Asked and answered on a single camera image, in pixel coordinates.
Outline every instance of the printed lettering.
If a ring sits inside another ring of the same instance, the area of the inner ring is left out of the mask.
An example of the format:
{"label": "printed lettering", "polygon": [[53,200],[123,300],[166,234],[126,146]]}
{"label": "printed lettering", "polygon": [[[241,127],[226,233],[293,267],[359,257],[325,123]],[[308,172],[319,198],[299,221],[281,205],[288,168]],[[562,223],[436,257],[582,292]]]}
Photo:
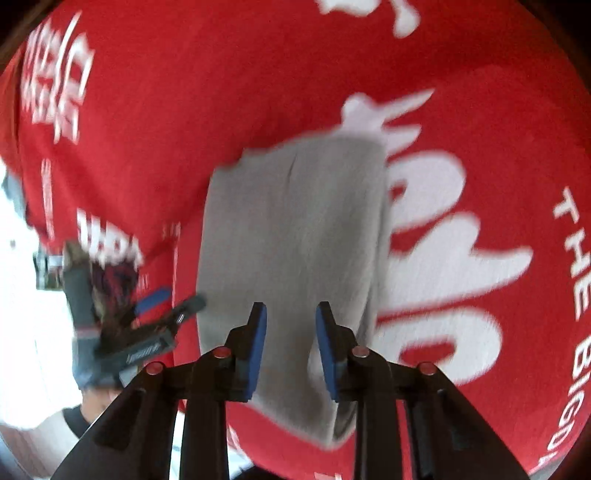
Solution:
{"label": "printed lettering", "polygon": [[574,350],[573,380],[591,365],[591,335],[577,345]]}
{"label": "printed lettering", "polygon": [[477,297],[512,283],[527,270],[531,248],[497,253],[474,249],[479,222],[458,213],[439,222],[408,254],[388,258],[388,312]]}
{"label": "printed lettering", "polygon": [[570,267],[570,276],[572,278],[579,276],[583,270],[591,265],[591,254],[583,254],[583,248],[581,247],[584,238],[585,230],[581,228],[581,230],[568,236],[564,241],[564,249],[566,251],[572,250],[574,253],[575,261]]}
{"label": "printed lettering", "polygon": [[585,392],[579,391],[573,398],[570,399],[560,417],[560,421],[558,423],[560,428],[564,427],[568,422],[570,422],[570,420],[579,412],[584,398]]}
{"label": "printed lettering", "polygon": [[81,14],[72,18],[63,38],[48,19],[27,41],[21,105],[31,112],[33,124],[53,125],[54,143],[65,137],[77,144],[80,138],[80,107],[95,55],[86,34],[77,35],[70,44]]}
{"label": "printed lettering", "polygon": [[579,378],[576,383],[572,384],[569,388],[569,396],[571,396],[577,390],[583,388],[583,385],[589,381],[589,378],[591,378],[591,372],[587,372],[584,377]]}
{"label": "printed lettering", "polygon": [[548,444],[548,451],[554,450],[555,448],[559,447],[562,444],[562,442],[564,442],[566,438],[569,436],[569,433],[573,429],[573,426],[574,421],[570,422],[566,427],[552,435],[552,439]]}
{"label": "printed lettering", "polygon": [[574,223],[579,221],[579,210],[574,204],[573,195],[570,193],[570,188],[565,187],[563,190],[564,201],[554,207],[554,218],[560,218],[563,215],[570,213]]}
{"label": "printed lettering", "polygon": [[591,271],[578,279],[574,284],[574,317],[578,322],[581,315],[589,308],[589,288],[591,287]]}
{"label": "printed lettering", "polygon": [[489,313],[463,308],[383,323],[371,348],[390,362],[403,363],[406,349],[442,342],[451,342],[456,349],[438,366],[451,381],[462,385],[492,368],[501,353],[502,333]]}
{"label": "printed lettering", "polygon": [[[366,17],[373,12],[381,0],[316,0],[321,14],[333,10],[341,10],[356,17]],[[394,37],[405,38],[419,26],[421,17],[417,10],[409,5],[407,0],[390,0],[396,13],[394,22]]]}

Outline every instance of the gray towel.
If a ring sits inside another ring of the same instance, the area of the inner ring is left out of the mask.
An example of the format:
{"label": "gray towel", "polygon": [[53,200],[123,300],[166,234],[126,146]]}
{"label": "gray towel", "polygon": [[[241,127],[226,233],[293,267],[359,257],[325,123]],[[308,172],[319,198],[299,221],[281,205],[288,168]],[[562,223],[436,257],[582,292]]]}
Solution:
{"label": "gray towel", "polygon": [[202,351],[268,309],[251,405],[296,436],[336,448],[352,406],[330,399],[314,315],[330,302],[359,343],[373,334],[385,260],[386,153],[378,143],[324,134],[299,138],[218,169],[207,195],[199,264]]}

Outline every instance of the large white logo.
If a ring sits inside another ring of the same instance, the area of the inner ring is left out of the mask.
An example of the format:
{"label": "large white logo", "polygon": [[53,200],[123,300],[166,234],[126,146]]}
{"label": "large white logo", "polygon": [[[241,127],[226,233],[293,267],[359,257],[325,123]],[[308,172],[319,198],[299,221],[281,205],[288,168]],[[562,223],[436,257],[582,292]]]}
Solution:
{"label": "large white logo", "polygon": [[86,34],[74,37],[82,13],[78,12],[62,35],[43,22],[29,35],[22,70],[21,104],[31,112],[34,124],[53,125],[54,143],[62,137],[77,144],[80,139],[80,107],[95,51]]}
{"label": "large white logo", "polygon": [[[316,2],[322,14],[341,10],[356,17],[366,17],[377,9],[381,0],[316,0]],[[396,14],[394,36],[396,38],[408,37],[417,29],[421,17],[407,0],[390,0],[390,3]]]}
{"label": "large white logo", "polygon": [[[397,155],[415,142],[421,127],[385,124],[422,107],[433,93],[425,90],[385,105],[355,94],[343,107],[337,133],[373,138],[386,147],[389,156]],[[409,348],[451,342],[455,352],[439,367],[455,383],[467,383],[494,365],[501,351],[500,325],[490,313],[471,307],[420,312],[513,283],[529,267],[532,249],[474,248],[480,232],[478,217],[469,212],[449,213],[466,183],[462,162],[452,153],[430,150],[402,155],[389,165],[387,175],[390,188],[404,188],[390,211],[393,235],[438,221],[410,251],[390,253],[381,314],[408,315],[380,325],[372,347],[386,359],[403,363],[401,355]]]}
{"label": "large white logo", "polygon": [[92,260],[102,266],[130,261],[136,269],[144,264],[144,255],[136,237],[130,239],[129,235],[109,222],[103,230],[100,218],[95,216],[90,217],[89,223],[83,210],[78,210],[77,217],[78,241]]}

